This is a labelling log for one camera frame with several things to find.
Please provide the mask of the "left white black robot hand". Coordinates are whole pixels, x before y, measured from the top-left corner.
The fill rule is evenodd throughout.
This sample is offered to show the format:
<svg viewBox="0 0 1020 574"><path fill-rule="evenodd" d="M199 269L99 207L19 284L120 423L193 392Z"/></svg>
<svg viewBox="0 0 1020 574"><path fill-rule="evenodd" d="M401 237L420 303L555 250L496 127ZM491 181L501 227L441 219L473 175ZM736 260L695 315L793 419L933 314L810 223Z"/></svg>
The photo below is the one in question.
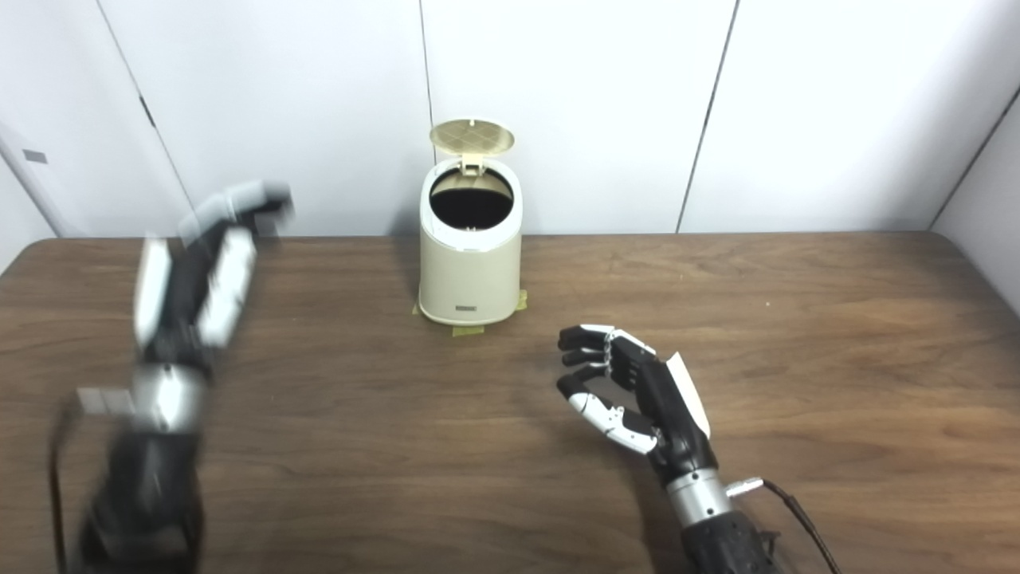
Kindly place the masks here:
<svg viewBox="0 0 1020 574"><path fill-rule="evenodd" d="M178 245L143 241L132 312L140 364L211 370L241 319L258 247L291 210L290 185L258 179L201 202L178 223Z"/></svg>

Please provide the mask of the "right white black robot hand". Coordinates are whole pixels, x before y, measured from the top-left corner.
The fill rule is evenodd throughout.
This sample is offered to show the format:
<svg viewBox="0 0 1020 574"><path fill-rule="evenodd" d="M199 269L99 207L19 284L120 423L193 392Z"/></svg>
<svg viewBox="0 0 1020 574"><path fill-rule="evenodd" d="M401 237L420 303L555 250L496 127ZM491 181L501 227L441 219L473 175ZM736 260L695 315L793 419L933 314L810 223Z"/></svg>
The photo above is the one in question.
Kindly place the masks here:
<svg viewBox="0 0 1020 574"><path fill-rule="evenodd" d="M576 324L559 332L562 364L557 388L609 440L648 458L663 486L692 473L716 471L719 463L698 392L682 386L688 375L661 360L655 349L608 324ZM607 378L635 399L627 408L591 390Z"/></svg>

